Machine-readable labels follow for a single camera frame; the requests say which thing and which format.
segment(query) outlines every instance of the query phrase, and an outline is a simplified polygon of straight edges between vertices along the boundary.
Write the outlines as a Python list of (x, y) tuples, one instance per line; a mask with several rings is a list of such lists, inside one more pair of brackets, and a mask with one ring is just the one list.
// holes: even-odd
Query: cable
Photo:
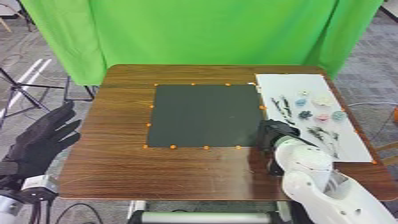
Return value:
[(37, 218), (35, 218), (35, 224), (40, 224), (40, 202), (37, 202)]
[(95, 209), (92, 208), (92, 206), (90, 206), (88, 204), (85, 204), (85, 203), (76, 203), (74, 205), (70, 205), (70, 206), (65, 208), (63, 212), (61, 212), (61, 213), (60, 213), (60, 215), (58, 215), (58, 218), (56, 218), (56, 221), (54, 221), (54, 224), (58, 224), (58, 221), (60, 221), (60, 219), (61, 219), (61, 217), (63, 217), (63, 215), (65, 215), (65, 212), (67, 212), (67, 211), (70, 210), (70, 208), (72, 208), (72, 207), (76, 207), (77, 205), (85, 206), (85, 207), (90, 209), (90, 211), (93, 212), (93, 215), (95, 215), (95, 218), (97, 218), (99, 224), (102, 224), (102, 220), (101, 220), (101, 217), (99, 217), (97, 211), (95, 211)]
[(38, 215), (38, 204), (33, 204), (31, 205), (31, 215), (29, 215), (28, 224), (35, 224), (37, 215)]
[(51, 221), (51, 207), (53, 207), (53, 200), (45, 202), (45, 224), (49, 224)]
[(369, 141), (374, 140), (374, 138), (376, 138), (376, 136), (378, 136), (378, 134), (379, 134), (379, 132), (381, 132), (381, 130), (383, 130), (383, 127), (385, 127), (385, 125), (387, 125), (387, 123), (388, 123), (388, 120), (390, 120), (392, 116), (394, 116), (394, 110), (392, 110), (392, 112), (390, 112), (388, 119), (385, 120), (385, 122), (383, 122), (383, 124), (381, 124), (381, 128), (379, 128), (376, 134), (372, 135)]
[(351, 103), (348, 104), (348, 107), (353, 107), (356, 105), (392, 105), (392, 106), (398, 106), (398, 103), (394, 102), (362, 102), (362, 103)]

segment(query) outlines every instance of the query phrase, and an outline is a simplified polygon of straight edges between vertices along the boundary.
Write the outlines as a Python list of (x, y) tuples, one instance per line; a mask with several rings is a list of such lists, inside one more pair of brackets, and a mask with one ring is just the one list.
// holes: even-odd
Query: black cable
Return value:
[(29, 214), (29, 219), (28, 219), (28, 224), (35, 224), (35, 219), (37, 219), (37, 205), (31, 205), (31, 214)]
[(378, 134), (379, 134), (379, 132), (381, 132), (381, 130), (383, 130), (383, 128), (385, 128), (385, 125), (387, 125), (387, 123), (388, 123), (388, 120), (390, 120), (392, 116), (394, 116), (394, 110), (392, 110), (392, 112), (390, 112), (388, 119), (385, 120), (385, 122), (383, 122), (383, 124), (381, 124), (381, 128), (379, 128), (376, 134), (372, 135), (369, 141), (372, 141), (374, 138), (378, 137)]
[(45, 224), (49, 224), (51, 221), (51, 207), (53, 207), (53, 200), (45, 202)]
[(77, 205), (85, 206), (85, 207), (90, 209), (90, 211), (93, 212), (93, 215), (95, 215), (95, 218), (97, 218), (99, 224), (102, 224), (102, 220), (101, 220), (101, 217), (99, 217), (97, 211), (95, 211), (95, 209), (92, 208), (92, 206), (90, 206), (90, 205), (86, 205), (85, 203), (76, 203), (74, 205), (70, 205), (70, 206), (65, 208), (63, 212), (61, 212), (61, 213), (60, 213), (60, 215), (58, 215), (58, 218), (56, 218), (56, 221), (54, 221), (54, 224), (58, 224), (58, 221), (60, 221), (60, 219), (61, 219), (61, 217), (63, 217), (63, 215), (65, 215), (65, 212), (67, 212), (67, 211), (70, 210), (70, 208), (72, 208), (72, 207), (76, 207)]
[(40, 224), (40, 202), (37, 202), (37, 217), (35, 217), (35, 224)]

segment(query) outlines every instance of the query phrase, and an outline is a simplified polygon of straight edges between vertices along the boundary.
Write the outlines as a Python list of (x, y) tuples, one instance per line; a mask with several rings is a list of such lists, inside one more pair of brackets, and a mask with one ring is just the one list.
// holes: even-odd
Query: dark gray mat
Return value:
[(161, 85), (156, 87), (147, 145), (255, 146), (260, 120), (255, 86)]

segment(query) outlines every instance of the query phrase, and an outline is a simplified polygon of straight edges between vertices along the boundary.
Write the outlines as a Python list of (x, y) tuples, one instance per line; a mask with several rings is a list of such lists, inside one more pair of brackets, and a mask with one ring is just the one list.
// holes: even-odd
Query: wall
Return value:
[(381, 6), (398, 17), (398, 0), (388, 0), (387, 2), (383, 2)]
[[(15, 0), (0, 0), (0, 3), (6, 4), (15, 11), (21, 10)], [(12, 10), (5, 6), (0, 5), (0, 16), (12, 16), (12, 15), (13, 15)]]

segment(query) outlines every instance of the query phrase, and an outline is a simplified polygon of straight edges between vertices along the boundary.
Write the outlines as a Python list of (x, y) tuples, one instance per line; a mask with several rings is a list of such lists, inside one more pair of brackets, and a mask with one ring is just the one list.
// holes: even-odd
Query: black glove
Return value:
[(79, 133), (74, 132), (81, 120), (65, 124), (74, 117), (72, 102), (67, 102), (35, 121), (26, 131), (15, 138), (15, 144), (10, 146), (6, 156), (1, 163), (15, 163), (17, 171), (12, 175), (0, 175), (3, 179), (24, 179), (45, 173), (53, 158), (60, 151), (74, 144), (79, 139)]

